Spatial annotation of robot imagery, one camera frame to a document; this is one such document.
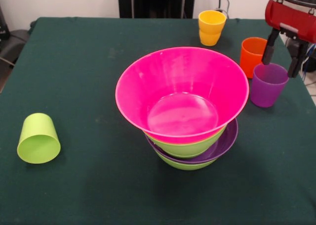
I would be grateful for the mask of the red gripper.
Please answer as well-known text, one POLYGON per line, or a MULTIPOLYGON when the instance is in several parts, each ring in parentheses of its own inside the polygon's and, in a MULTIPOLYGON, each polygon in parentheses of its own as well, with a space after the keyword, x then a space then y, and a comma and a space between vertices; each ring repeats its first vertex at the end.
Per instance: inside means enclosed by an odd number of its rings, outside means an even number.
POLYGON ((316 42, 316 6, 292 3, 287 0, 269 0, 265 10, 265 20, 273 28, 268 36, 261 60, 264 65, 271 62, 275 42, 281 29, 289 30, 301 39, 289 38, 287 41, 287 49, 292 59, 288 77, 295 78, 306 58, 308 42, 316 42))

